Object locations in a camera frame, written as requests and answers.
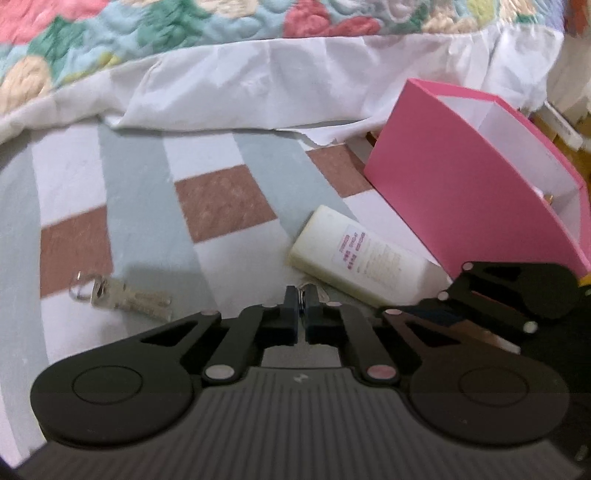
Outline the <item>cream remote with label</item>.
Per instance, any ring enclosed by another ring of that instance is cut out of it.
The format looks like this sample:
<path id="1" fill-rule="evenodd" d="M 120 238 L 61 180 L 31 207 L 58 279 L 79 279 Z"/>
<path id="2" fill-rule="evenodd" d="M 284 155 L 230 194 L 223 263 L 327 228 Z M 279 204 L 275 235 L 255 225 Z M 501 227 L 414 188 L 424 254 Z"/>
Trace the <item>cream remote with label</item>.
<path id="1" fill-rule="evenodd" d="M 311 215 L 287 262 L 373 307 L 413 305 L 450 285 L 440 266 L 325 205 Z"/>

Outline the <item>checkered striped floor mat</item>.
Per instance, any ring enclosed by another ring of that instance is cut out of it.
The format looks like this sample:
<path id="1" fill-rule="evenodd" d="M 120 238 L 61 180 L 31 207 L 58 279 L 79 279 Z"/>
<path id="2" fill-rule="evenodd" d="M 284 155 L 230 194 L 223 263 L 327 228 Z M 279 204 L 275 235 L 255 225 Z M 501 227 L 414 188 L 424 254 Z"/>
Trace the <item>checkered striped floor mat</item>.
<path id="1" fill-rule="evenodd" d="M 427 249 L 363 176 L 365 138 L 321 147 L 294 133 L 114 131 L 96 120 L 1 147 L 1 455 L 43 444 L 35 377 L 67 356 L 154 327 L 68 292 L 79 273 L 164 291 L 175 317 L 235 316 L 304 274 L 287 252 L 318 206 Z"/>

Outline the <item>white box on floor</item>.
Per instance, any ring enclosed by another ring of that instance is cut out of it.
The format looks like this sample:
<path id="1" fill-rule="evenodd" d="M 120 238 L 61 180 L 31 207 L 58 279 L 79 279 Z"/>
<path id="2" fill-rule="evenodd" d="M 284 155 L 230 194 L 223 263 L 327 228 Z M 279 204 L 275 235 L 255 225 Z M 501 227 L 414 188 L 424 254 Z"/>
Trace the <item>white box on floor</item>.
<path id="1" fill-rule="evenodd" d="M 533 113 L 533 120 L 540 122 L 548 136 L 554 140 L 560 138 L 573 150 L 590 152 L 590 138 L 583 136 L 575 127 L 548 101 Z"/>

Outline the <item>floral quilted bedspread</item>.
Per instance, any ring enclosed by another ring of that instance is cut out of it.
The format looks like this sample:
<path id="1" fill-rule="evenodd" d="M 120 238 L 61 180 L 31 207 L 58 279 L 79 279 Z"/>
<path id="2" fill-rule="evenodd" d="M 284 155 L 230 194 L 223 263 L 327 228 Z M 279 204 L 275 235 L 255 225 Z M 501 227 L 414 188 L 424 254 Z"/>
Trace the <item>floral quilted bedspread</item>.
<path id="1" fill-rule="evenodd" d="M 239 41 L 560 30 L 562 1 L 4 1 L 1 112 L 152 54 Z"/>

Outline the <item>white bed sheet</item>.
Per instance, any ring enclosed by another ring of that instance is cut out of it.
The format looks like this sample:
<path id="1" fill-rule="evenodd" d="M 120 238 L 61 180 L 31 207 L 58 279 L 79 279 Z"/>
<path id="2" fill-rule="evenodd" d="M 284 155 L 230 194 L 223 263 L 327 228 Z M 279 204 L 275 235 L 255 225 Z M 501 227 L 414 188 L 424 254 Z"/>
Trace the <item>white bed sheet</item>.
<path id="1" fill-rule="evenodd" d="M 127 62 L 1 119 L 1 137 L 99 116 L 112 128 L 296 131 L 318 144 L 375 129 L 411 78 L 534 110 L 563 35 L 497 23 L 461 35 L 315 37 L 197 46 Z"/>

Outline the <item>pink cardboard box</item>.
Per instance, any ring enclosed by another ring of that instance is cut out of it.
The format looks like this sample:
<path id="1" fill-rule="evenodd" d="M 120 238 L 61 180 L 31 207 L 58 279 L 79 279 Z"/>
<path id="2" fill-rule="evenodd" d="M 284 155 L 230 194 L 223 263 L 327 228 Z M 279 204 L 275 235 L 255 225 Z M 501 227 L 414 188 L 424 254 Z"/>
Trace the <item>pink cardboard box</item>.
<path id="1" fill-rule="evenodd" d="M 452 277 L 468 261 L 590 271 L 585 181 L 498 96 L 408 80 L 365 175 Z"/>

